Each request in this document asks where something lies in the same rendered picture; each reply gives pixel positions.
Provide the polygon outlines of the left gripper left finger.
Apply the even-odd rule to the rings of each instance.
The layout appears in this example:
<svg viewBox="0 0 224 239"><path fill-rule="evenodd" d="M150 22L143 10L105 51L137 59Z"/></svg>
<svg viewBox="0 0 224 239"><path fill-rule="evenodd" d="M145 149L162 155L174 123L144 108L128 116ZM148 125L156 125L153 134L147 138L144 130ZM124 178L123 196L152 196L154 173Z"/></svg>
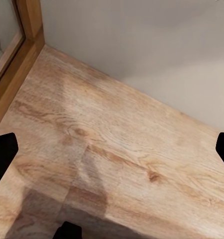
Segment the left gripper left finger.
<svg viewBox="0 0 224 239"><path fill-rule="evenodd" d="M0 135L0 180L18 152L18 144L13 132Z"/></svg>

